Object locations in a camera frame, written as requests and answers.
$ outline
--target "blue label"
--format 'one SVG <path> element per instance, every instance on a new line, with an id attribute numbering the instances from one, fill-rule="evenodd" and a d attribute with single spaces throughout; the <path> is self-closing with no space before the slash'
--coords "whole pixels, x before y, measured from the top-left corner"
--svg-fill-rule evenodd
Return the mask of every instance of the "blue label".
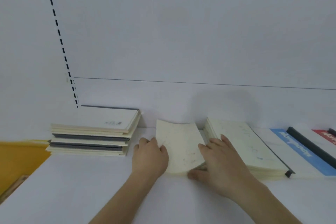
<path id="1" fill-rule="evenodd" d="M 296 139 L 288 134 L 284 129 L 271 128 L 271 131 L 322 174 L 325 176 L 336 176 L 336 169 L 334 169 L 328 163 L 324 162 L 324 160 L 318 157 L 311 150 L 296 141 Z"/>

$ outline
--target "forearm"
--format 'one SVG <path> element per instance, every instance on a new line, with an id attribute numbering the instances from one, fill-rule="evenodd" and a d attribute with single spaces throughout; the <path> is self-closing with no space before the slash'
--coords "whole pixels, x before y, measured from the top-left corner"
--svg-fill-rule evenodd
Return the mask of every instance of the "forearm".
<path id="1" fill-rule="evenodd" d="M 149 176 L 132 173 L 89 224 L 131 223 L 155 181 Z"/>
<path id="2" fill-rule="evenodd" d="M 250 185 L 235 201 L 256 224 L 301 224 L 262 183 Z"/>

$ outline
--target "red label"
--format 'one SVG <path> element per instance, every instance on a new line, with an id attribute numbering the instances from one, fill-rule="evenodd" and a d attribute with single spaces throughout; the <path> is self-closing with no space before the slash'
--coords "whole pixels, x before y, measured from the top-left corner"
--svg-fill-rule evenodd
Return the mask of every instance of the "red label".
<path id="1" fill-rule="evenodd" d="M 334 145 L 336 145 L 336 137 L 334 137 L 332 134 L 328 133 L 326 130 L 320 130 L 320 129 L 312 129 L 315 133 L 319 134 L 321 137 L 327 139 Z"/>

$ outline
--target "yellow surface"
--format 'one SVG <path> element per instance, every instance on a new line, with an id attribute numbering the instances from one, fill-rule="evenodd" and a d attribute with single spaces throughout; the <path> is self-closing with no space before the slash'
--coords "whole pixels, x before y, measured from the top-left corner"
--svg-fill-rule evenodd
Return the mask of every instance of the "yellow surface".
<path id="1" fill-rule="evenodd" d="M 31 175 L 50 153 L 41 141 L 0 142 L 0 195 L 21 175 Z"/>

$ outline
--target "curved sheet of paper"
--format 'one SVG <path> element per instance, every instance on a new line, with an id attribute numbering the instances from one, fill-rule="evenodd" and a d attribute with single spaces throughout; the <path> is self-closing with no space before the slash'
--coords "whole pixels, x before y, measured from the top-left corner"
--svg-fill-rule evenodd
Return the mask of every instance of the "curved sheet of paper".
<path id="1" fill-rule="evenodd" d="M 157 120 L 156 139 L 159 146 L 166 146 L 169 154 L 166 173 L 186 173 L 204 163 L 198 149 L 198 144 L 204 144 L 204 140 L 195 123 L 173 124 Z"/>

